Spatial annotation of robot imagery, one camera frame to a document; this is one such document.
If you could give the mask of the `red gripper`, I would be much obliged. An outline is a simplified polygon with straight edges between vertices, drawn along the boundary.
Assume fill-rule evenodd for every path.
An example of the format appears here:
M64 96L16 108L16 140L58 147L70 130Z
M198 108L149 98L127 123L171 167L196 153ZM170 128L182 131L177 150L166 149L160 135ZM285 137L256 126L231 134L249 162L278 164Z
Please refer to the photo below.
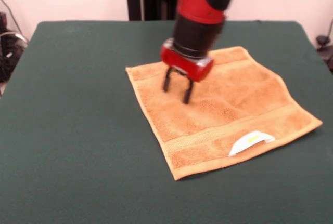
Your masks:
M204 80L213 67L213 59L205 56L201 59L190 59L177 53L173 47L173 38L167 39L161 47L161 59L169 66L166 71L163 91L168 92L173 68L188 77L188 88L183 97L183 104L189 104L195 82Z

